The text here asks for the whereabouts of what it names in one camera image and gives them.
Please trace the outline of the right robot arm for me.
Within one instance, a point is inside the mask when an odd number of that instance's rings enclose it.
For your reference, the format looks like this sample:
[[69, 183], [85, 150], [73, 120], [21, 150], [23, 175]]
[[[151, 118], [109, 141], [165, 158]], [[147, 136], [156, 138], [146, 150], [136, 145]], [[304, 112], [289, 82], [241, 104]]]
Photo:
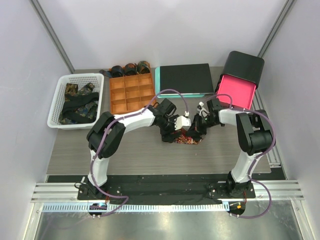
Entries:
[[238, 144], [241, 149], [234, 168], [228, 173], [225, 183], [210, 185], [212, 198], [244, 198], [252, 189], [252, 174], [257, 163], [275, 145], [274, 132], [265, 110], [227, 108], [218, 98], [197, 106], [197, 114], [186, 132], [188, 137], [199, 142], [207, 129], [220, 125], [235, 126]]

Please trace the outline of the multicoloured plaid tie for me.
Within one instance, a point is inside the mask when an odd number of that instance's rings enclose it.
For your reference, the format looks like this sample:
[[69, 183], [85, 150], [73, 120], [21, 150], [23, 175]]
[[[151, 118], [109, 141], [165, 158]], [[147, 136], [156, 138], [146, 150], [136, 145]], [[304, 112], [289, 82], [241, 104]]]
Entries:
[[179, 134], [179, 137], [174, 141], [177, 144], [185, 144], [185, 145], [198, 145], [201, 141], [194, 141], [191, 137], [186, 136], [187, 130], [182, 128], [175, 132], [175, 134]]

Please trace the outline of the black pink drawer cabinet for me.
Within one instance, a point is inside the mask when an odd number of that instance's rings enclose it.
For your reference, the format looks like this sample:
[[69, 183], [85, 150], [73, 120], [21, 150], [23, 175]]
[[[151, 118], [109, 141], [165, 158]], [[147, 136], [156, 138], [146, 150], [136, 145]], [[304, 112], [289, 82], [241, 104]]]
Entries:
[[231, 51], [215, 89], [221, 105], [250, 109], [264, 65], [265, 61], [261, 57]]

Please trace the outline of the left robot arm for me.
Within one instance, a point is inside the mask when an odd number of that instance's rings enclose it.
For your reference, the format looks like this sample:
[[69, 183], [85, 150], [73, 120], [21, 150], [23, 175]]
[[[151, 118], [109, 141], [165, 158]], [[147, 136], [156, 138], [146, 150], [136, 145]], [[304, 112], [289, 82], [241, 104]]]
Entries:
[[107, 182], [107, 169], [112, 155], [116, 153], [123, 136], [131, 131], [157, 126], [160, 129], [161, 140], [173, 143], [179, 137], [175, 123], [177, 107], [168, 99], [161, 103], [149, 105], [146, 108], [126, 114], [113, 115], [104, 112], [87, 134], [91, 163], [88, 174], [89, 194], [100, 200], [107, 192], [104, 185]]

